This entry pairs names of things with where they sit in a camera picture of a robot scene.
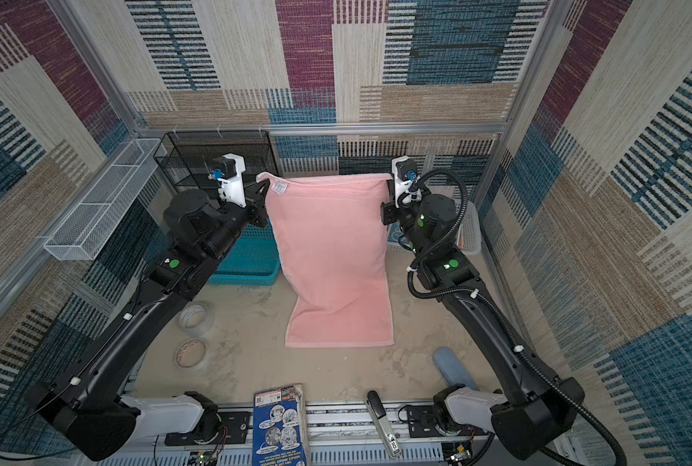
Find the metal mesh grate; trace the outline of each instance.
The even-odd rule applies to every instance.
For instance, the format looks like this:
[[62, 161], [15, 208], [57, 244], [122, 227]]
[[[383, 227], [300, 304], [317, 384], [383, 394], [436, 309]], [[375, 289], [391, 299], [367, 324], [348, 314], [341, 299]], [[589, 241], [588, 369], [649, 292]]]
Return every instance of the metal mesh grate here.
[[[438, 442], [402, 443], [400, 458], [390, 459], [381, 443], [357, 445], [318, 445], [309, 449], [313, 466], [340, 466], [342, 464], [424, 463], [442, 461], [442, 444]], [[158, 466], [185, 466], [189, 452], [157, 451]], [[145, 466], [153, 465], [151, 452], [116, 453], [96, 466]], [[220, 466], [251, 466], [250, 451], [238, 448], [225, 449], [217, 463]]]
[[45, 243], [59, 260], [94, 260], [155, 172], [152, 154], [164, 155], [159, 139], [129, 143]]

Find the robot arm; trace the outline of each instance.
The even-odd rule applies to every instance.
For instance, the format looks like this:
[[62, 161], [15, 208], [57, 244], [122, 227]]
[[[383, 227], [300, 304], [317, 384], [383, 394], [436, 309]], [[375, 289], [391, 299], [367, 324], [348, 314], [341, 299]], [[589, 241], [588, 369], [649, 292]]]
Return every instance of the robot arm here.
[[176, 195], [164, 213], [172, 245], [148, 264], [123, 311], [52, 384], [37, 383], [25, 394], [26, 402], [92, 461], [108, 458], [132, 438], [187, 433], [186, 440], [205, 442], [217, 434], [217, 407], [205, 396], [187, 392], [142, 400], [116, 393], [157, 333], [216, 271], [242, 229], [266, 226], [268, 184], [249, 184], [243, 206], [226, 202], [218, 210], [204, 191]]
[[[383, 204], [383, 223], [397, 221], [414, 254], [419, 255], [451, 229], [457, 214], [454, 200], [419, 189], [413, 182], [416, 173], [416, 163], [408, 157], [393, 160], [395, 180], [388, 185], [397, 196]], [[508, 326], [509, 338], [500, 313], [492, 310], [496, 304], [478, 270], [451, 239], [433, 249], [417, 266], [416, 274], [431, 292], [457, 286], [467, 290], [436, 299], [458, 319], [489, 360], [503, 395], [454, 386], [435, 396], [437, 411], [446, 418], [444, 422], [472, 424], [494, 432], [512, 455], [526, 459], [569, 430], [576, 411], [515, 353], [511, 342], [523, 341], [522, 337]], [[539, 359], [537, 368], [546, 378], [560, 381]], [[584, 392], [575, 379], [560, 381], [559, 387], [577, 403], [583, 401]]]

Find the teal plastic basket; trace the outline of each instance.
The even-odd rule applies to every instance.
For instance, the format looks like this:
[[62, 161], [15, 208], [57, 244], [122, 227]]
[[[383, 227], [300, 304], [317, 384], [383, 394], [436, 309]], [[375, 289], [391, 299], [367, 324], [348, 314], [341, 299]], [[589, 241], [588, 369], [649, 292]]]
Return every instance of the teal plastic basket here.
[[207, 284], [271, 286], [280, 264], [271, 224], [266, 228], [248, 225]]

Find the white plastic basket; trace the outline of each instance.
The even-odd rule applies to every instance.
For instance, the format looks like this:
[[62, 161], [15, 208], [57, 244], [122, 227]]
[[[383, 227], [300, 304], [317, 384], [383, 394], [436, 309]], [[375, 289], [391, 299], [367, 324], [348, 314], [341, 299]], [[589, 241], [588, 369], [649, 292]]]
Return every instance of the white plastic basket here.
[[478, 221], [478, 210], [476, 204], [468, 201], [468, 210], [465, 218], [460, 225], [462, 232], [462, 252], [470, 255], [480, 254], [481, 252], [481, 223]]
[[43, 246], [58, 260], [94, 260], [165, 155], [159, 139], [128, 144]]

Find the blue cloth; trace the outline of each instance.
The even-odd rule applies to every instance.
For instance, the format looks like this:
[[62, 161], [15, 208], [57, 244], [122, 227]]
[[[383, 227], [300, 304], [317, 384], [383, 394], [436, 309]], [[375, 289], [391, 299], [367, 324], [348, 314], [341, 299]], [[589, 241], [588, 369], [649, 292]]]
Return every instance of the blue cloth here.
[[447, 381], [447, 385], [463, 384], [471, 390], [478, 390], [476, 381], [471, 377], [471, 373], [463, 366], [460, 359], [452, 352], [452, 349], [441, 347], [434, 351], [434, 366], [439, 369], [442, 376]]

